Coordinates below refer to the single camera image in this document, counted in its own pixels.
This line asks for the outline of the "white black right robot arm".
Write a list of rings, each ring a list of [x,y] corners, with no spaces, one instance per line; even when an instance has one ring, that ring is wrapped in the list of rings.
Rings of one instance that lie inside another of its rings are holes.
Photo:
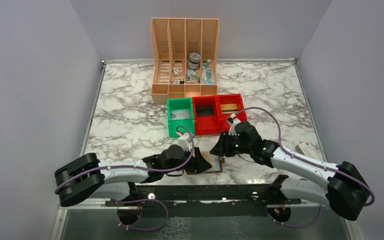
[[[235,133],[223,131],[210,150],[218,157],[249,155],[257,164],[285,170],[302,179],[287,178],[268,190],[269,199],[280,204],[286,199],[308,200],[329,206],[340,217],[355,221],[366,206],[370,188],[357,167],[322,162],[282,148],[278,142],[262,139],[249,122],[234,126]]]

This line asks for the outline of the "green plastic bin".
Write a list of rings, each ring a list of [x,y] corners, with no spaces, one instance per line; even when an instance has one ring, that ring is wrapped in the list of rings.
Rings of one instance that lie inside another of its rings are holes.
[[[184,126],[195,135],[195,114],[193,110],[193,99],[170,98],[167,100],[168,135],[177,138],[177,127]]]

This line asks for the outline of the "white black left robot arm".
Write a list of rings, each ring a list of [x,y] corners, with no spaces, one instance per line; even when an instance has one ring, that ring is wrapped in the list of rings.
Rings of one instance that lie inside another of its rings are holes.
[[[176,171],[200,174],[212,168],[198,147],[184,150],[173,144],[160,154],[114,165],[87,153],[55,171],[55,193],[62,207],[88,198],[119,199],[124,205],[137,200],[133,184],[154,183]]]

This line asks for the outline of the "brown leather card holder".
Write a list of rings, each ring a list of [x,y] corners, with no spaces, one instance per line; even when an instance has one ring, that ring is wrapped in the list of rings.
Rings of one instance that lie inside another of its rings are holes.
[[[210,154],[208,151],[201,152],[192,158],[185,172],[187,175],[221,173],[224,163],[223,157]]]

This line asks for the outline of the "red plastic bin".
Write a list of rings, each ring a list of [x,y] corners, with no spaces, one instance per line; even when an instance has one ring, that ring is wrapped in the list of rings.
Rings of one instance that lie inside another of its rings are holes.
[[[192,98],[195,134],[218,135],[221,132],[220,111],[215,95]]]
[[[247,120],[247,114],[245,112],[238,113],[245,108],[241,94],[220,94],[217,95],[217,100],[220,106],[220,129],[222,132],[229,131],[230,125],[227,122],[227,118],[232,114],[235,114],[241,122]],[[221,105],[223,104],[237,104],[238,111],[222,112]]]

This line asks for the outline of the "gold VIP card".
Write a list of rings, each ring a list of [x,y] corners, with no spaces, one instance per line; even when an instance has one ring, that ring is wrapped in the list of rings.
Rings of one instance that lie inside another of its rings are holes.
[[[220,107],[222,112],[236,112],[239,110],[238,105],[234,103],[221,104]]]

